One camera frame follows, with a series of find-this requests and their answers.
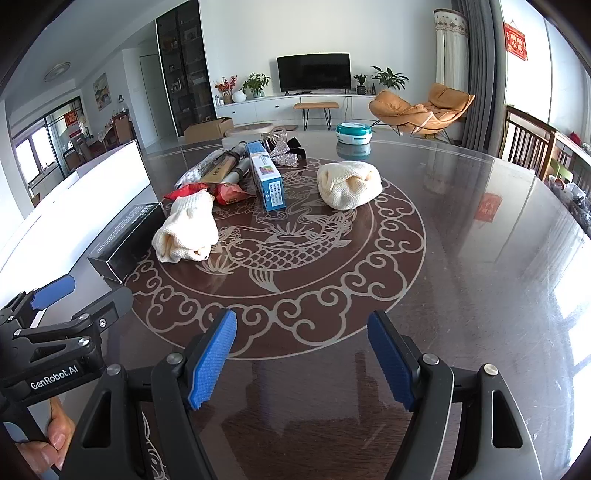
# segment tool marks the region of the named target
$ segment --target red package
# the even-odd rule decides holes
[[[569,138],[575,142],[578,146],[581,146],[582,140],[581,137],[579,137],[576,133],[571,132],[569,135]]]
[[[216,187],[216,200],[220,205],[230,205],[254,197],[235,183],[221,183]]]
[[[201,190],[207,190],[209,185],[207,183],[190,183],[184,187],[180,187],[178,190],[164,195],[165,199],[175,201],[179,197],[188,197],[193,193],[200,192]]]

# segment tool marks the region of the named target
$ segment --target dark brown table surface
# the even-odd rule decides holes
[[[191,414],[217,477],[382,479],[410,419],[365,331],[384,309],[449,365],[495,364],[544,479],[560,478],[591,434],[590,239],[531,172],[393,132],[375,133],[365,159],[382,195],[336,212],[315,181],[320,163],[343,159],[334,133],[297,138],[309,160],[282,169],[287,210],[216,209],[220,243],[201,264],[150,253],[127,281],[134,313],[111,327],[107,360],[153,364],[232,306],[232,358]],[[157,195],[215,148],[147,156]],[[459,413],[452,406],[436,478],[447,478]]]

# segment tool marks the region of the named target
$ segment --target rolled glove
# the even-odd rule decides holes
[[[378,169],[362,161],[342,161],[320,166],[316,174],[322,199],[336,210],[351,210],[382,193]]]
[[[213,196],[201,190],[187,197],[177,198],[170,216],[152,239],[156,257],[161,262],[177,263],[181,259],[199,262],[206,260],[218,241],[213,219]]]

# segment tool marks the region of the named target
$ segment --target blue gripper pad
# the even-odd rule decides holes
[[[417,399],[413,394],[412,373],[398,351],[394,339],[375,312],[368,318],[368,338],[394,399],[403,404],[406,410],[414,411]]]
[[[37,290],[31,300],[31,307],[34,310],[45,310],[49,305],[72,293],[75,288],[74,277],[64,275]]]
[[[217,317],[200,340],[200,343],[205,342],[206,345],[193,367],[193,385],[189,385],[190,392],[187,397],[195,410],[212,396],[217,378],[236,338],[236,314],[231,310],[222,310],[222,313],[223,317]]]

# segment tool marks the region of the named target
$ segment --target white tv cabinet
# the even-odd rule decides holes
[[[275,125],[302,125],[302,110],[294,110],[300,102],[337,102],[338,109],[332,109],[333,125],[345,121],[371,123],[377,120],[369,111],[369,103],[373,95],[355,95],[344,93],[280,95],[231,103],[216,108],[218,118],[228,116],[234,125],[271,122]],[[326,125],[322,110],[310,110],[309,125]]]

